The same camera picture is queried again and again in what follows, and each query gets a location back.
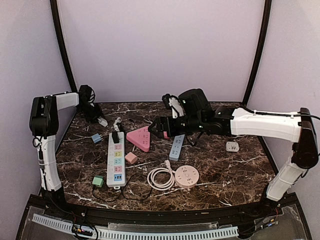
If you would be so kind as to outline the round pink power socket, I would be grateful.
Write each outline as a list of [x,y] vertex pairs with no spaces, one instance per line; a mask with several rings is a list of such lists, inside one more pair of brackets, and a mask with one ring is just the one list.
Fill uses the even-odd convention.
[[174,174],[175,183],[183,189],[191,189],[196,186],[200,175],[198,170],[190,165],[180,166]]

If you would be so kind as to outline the light blue plug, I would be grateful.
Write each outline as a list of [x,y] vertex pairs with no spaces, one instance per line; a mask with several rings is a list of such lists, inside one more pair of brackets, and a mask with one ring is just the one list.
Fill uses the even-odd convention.
[[103,136],[100,135],[99,133],[96,133],[96,134],[94,134],[94,135],[91,136],[91,139],[92,139],[92,141],[96,144],[96,143],[102,141]]

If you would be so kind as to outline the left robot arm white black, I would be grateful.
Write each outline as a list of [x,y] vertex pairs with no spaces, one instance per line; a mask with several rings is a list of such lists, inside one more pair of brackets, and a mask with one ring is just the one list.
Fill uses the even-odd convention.
[[70,206],[62,199],[63,186],[58,174],[56,161],[56,135],[59,130],[59,111],[76,107],[84,119],[92,124],[108,125],[98,103],[95,92],[88,85],[81,85],[78,92],[63,92],[35,97],[32,102],[29,128],[37,149],[38,165],[41,175],[43,195],[56,198],[51,203],[51,210],[60,218],[67,218]]

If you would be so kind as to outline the green usb charger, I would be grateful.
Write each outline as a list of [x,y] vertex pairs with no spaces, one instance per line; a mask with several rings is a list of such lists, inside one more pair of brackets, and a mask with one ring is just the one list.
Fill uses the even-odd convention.
[[104,184],[104,177],[100,176],[100,175],[94,176],[94,178],[92,180],[92,184],[96,187],[101,188]]

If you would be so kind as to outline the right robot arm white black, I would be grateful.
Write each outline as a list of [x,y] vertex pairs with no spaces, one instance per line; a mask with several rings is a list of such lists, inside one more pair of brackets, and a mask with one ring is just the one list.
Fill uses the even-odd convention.
[[286,140],[292,143],[292,155],[268,184],[262,201],[255,205],[255,213],[266,217],[284,193],[307,170],[319,161],[315,128],[307,108],[298,112],[277,113],[249,110],[245,107],[211,107],[188,111],[183,116],[155,118],[148,131],[158,138],[164,136],[205,133],[218,136],[251,135]]

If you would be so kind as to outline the pink plug adapter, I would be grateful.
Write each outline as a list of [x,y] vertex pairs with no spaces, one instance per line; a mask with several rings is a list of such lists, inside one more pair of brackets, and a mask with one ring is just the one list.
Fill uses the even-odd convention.
[[170,139],[171,138],[166,131],[163,132],[163,137],[165,139]]

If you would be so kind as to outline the white usb charger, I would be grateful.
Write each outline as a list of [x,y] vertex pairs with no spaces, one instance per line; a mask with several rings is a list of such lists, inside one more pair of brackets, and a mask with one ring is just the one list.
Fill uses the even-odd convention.
[[100,125],[102,125],[103,127],[107,127],[107,126],[108,126],[108,122],[107,122],[103,117],[99,117],[99,118],[97,119],[97,121],[98,121],[98,123],[99,123]]

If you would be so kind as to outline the white plug adapter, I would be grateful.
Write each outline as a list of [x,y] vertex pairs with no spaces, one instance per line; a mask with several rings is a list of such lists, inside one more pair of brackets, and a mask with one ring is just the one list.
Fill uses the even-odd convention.
[[225,145],[227,152],[237,153],[240,150],[240,146],[237,142],[228,141]]

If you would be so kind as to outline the black plug adapter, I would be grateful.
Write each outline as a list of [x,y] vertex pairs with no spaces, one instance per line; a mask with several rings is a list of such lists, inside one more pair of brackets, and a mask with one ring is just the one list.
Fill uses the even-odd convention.
[[113,131],[111,133],[111,137],[114,144],[118,144],[120,142],[119,134],[117,131]]

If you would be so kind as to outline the white long power strip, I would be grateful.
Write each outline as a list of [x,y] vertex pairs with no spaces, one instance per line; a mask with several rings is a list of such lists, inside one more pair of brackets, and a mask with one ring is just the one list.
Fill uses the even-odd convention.
[[115,190],[126,185],[125,134],[119,132],[118,138],[119,143],[114,143],[109,134],[106,168],[106,184]]

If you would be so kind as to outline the peach plug adapter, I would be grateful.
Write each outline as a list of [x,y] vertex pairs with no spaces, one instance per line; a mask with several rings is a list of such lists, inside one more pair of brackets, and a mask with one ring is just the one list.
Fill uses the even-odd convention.
[[138,160],[138,157],[132,152],[129,152],[128,154],[126,154],[124,158],[131,165],[133,165]]

